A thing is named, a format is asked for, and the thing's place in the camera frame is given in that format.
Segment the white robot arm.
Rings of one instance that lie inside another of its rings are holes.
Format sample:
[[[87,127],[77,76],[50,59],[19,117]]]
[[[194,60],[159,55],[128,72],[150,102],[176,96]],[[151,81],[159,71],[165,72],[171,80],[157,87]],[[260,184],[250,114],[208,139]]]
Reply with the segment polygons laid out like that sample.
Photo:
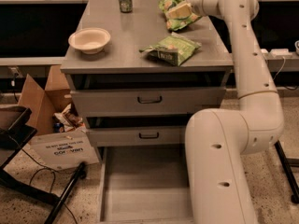
[[[258,224],[241,157],[273,146],[284,129],[278,91],[251,21],[257,0],[191,0],[200,16],[224,20],[229,31],[239,108],[205,109],[185,132],[194,224]]]

